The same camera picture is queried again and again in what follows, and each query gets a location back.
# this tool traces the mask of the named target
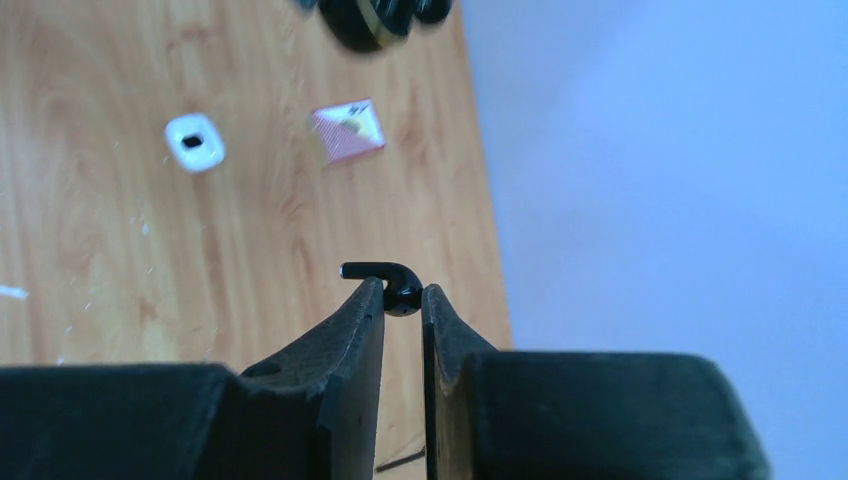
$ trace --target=white object with black center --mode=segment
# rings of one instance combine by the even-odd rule
[[[177,163],[191,173],[214,168],[227,155],[218,129],[202,113],[189,113],[168,122],[165,141]]]

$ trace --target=white strip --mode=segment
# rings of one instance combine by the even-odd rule
[[[29,292],[22,288],[14,288],[7,287],[6,285],[0,285],[0,296],[15,297],[20,298],[21,300],[26,300],[26,297],[29,296]]]

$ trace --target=wooden surface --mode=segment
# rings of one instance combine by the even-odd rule
[[[0,362],[240,371],[341,305],[349,260],[508,345],[464,45],[458,10],[362,59],[283,0],[0,0],[0,284],[29,292],[0,296]],[[363,97],[388,147],[324,168],[309,112]],[[228,146],[200,176],[163,141],[192,111]],[[420,317],[387,320],[378,463],[424,442]]]

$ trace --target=light blue surface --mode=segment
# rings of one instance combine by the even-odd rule
[[[516,346],[710,357],[848,479],[848,2],[463,14]]]

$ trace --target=white square object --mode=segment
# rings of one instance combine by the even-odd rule
[[[329,163],[386,146],[383,128],[370,98],[319,108],[312,112],[312,127],[321,137]]]
[[[205,172],[227,155],[218,129],[202,113],[189,113],[168,122],[165,141],[177,163],[191,173]]]

